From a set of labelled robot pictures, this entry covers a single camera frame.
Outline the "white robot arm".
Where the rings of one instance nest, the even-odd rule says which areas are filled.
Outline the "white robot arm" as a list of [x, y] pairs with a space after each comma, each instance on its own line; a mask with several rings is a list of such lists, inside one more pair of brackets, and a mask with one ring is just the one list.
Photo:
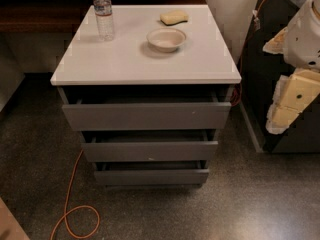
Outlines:
[[263, 51], [282, 54], [294, 67], [277, 81], [267, 113], [266, 129], [282, 134], [320, 94], [320, 0], [307, 0]]

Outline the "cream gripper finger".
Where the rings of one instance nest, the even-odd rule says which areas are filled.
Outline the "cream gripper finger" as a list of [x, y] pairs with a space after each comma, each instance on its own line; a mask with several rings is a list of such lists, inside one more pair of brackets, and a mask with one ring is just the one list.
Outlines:
[[288, 28], [284, 27], [273, 38], [267, 41], [262, 50], [269, 54], [284, 54], [286, 52], [285, 39]]
[[281, 75], [267, 113], [267, 131], [282, 134], [319, 94], [318, 70], [297, 68], [289, 77]]

